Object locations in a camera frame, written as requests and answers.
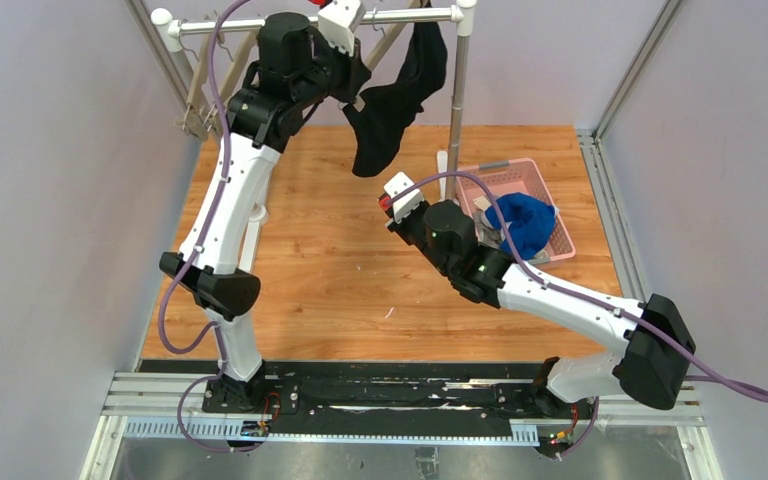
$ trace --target black cloth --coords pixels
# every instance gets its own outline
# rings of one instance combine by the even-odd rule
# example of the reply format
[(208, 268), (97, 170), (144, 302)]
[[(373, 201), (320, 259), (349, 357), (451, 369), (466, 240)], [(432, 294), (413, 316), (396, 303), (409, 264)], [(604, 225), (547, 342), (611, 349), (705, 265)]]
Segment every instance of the black cloth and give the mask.
[(405, 129), (423, 111), (422, 102), (443, 88), (446, 57), (440, 26), (436, 22), (416, 23), (396, 83), (361, 92), (361, 111), (351, 104), (343, 108), (357, 139), (352, 173), (374, 177), (393, 162)]

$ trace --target gray wall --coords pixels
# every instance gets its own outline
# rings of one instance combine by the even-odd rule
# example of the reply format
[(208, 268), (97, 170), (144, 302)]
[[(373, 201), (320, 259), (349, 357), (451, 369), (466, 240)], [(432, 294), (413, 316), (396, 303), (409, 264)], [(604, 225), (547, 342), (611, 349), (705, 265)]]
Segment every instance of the gray wall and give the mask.
[(0, 1), (0, 479), (76, 478), (194, 164), (122, 1)]
[[(606, 140), (651, 290), (699, 356), (768, 388), (768, 2), (685, 2)], [(768, 478), (768, 405), (700, 386), (728, 479)]]
[[(223, 11), (229, 0), (145, 0), (150, 8), (169, 9), (175, 18), (200, 20)], [(369, 11), (404, 8), (408, 0), (364, 0)], [(433, 0), (448, 6), (454, 0)], [(594, 127), (631, 63), (663, 0), (480, 0), (476, 9), (467, 81), (464, 121), (491, 125), (569, 125)], [(232, 18), (268, 15), (277, 11), (316, 12), (306, 0), (252, 0)], [(370, 85), (391, 83), (404, 60), (410, 29), (376, 69)], [(365, 51), (381, 34), (371, 27), (358, 31)], [(426, 103), (419, 123), (449, 122), (454, 71), (455, 33), (444, 26), (449, 44), (449, 83)], [(230, 35), (229, 44), (239, 35)], [(199, 50), (201, 37), (184, 43)], [(227, 63), (227, 54), (217, 59)], [(312, 120), (343, 124), (332, 102)]]

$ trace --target wooden platform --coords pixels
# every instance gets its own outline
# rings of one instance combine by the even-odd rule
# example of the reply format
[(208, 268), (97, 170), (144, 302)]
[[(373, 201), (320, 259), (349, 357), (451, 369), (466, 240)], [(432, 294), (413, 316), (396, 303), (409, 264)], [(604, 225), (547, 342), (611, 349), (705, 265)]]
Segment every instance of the wooden platform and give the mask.
[[(386, 180), (399, 170), (414, 180), (434, 173), (436, 152), (447, 140), (445, 127), (412, 127), (393, 165), (372, 179), (351, 174), (355, 140), (347, 127), (308, 127), (290, 142), (272, 177), (270, 218), (254, 267), (263, 282), (254, 321), (265, 358), (542, 361), (602, 350), (546, 320), (461, 298), (413, 247), (384, 228), (377, 199)], [(193, 224), (216, 157), (215, 143), (206, 143), (173, 249)], [(551, 273), (618, 294), (573, 129), (494, 126), (464, 132), (462, 164), (522, 157), (537, 161), (578, 249)], [(439, 198), (436, 186), (424, 192)], [(143, 357), (174, 357), (160, 344), (155, 322)], [(204, 323), (203, 312), (179, 289), (167, 319), (173, 343), (189, 344)], [(188, 357), (215, 358), (213, 339)]]

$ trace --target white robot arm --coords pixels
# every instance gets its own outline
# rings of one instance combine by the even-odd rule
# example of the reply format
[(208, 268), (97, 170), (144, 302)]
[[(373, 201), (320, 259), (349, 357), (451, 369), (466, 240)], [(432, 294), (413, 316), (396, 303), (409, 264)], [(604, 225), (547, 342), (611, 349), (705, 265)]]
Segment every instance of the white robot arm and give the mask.
[[(260, 281), (238, 267), (240, 244), (290, 137), (325, 98), (351, 102), (370, 78), (353, 34), (364, 13), (359, 0), (342, 0), (320, 10), (318, 29), (292, 12), (266, 19), (257, 36), (260, 59), (249, 65), (242, 88), (228, 104), (230, 165), (218, 162), (195, 225), (178, 252), (161, 257), (161, 270), (174, 276), (187, 255), (198, 251), (181, 283), (219, 324), (227, 351), (225, 376), (252, 404), (262, 393), (257, 384), (263, 360), (251, 319)], [(223, 142), (220, 159), (226, 148)], [(220, 184), (224, 189), (217, 196)], [(201, 232), (211, 211), (208, 231)]]
[(675, 405), (689, 362), (628, 319), (646, 319), (694, 352), (672, 301), (653, 295), (644, 304), (545, 272), (525, 272), (510, 255), (479, 244), (473, 220), (454, 202), (430, 205), (419, 190), (404, 194), (413, 185), (404, 173), (385, 185), (379, 202), (391, 218), (387, 226), (416, 246), (463, 297), (537, 315), (605, 346), (606, 352), (589, 357), (546, 360), (532, 386), (541, 410), (552, 413), (561, 403), (621, 393), (653, 408)]

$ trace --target plastic laundry basket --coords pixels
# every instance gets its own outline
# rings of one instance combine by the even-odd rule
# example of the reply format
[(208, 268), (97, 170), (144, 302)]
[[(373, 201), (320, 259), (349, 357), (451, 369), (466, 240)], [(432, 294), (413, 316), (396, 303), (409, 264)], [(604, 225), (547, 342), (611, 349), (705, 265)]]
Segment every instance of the plastic laundry basket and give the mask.
[[(546, 182), (543, 181), (543, 177), (537, 169), (537, 164), (530, 158), (485, 163), (483, 165), (461, 167), (458, 170), (478, 176), (487, 184), (487, 187), (490, 188), (490, 191), (496, 197), (520, 192), (531, 195), (548, 205), (555, 204), (552, 196), (549, 195)], [(484, 191), (472, 180), (461, 177), (456, 178), (458, 201), (464, 213), (473, 218), (473, 214), (478, 210), (473, 200), (484, 196)], [(545, 257), (541, 259), (535, 258), (529, 260), (530, 264), (540, 265), (540, 268), (543, 269), (552, 268), (575, 256), (575, 246), (572, 244), (567, 227), (561, 218), (562, 215), (563, 211), (558, 214), (555, 230), (552, 231), (552, 235), (549, 237), (549, 244), (546, 245), (546, 253), (549, 254), (548, 260)]]

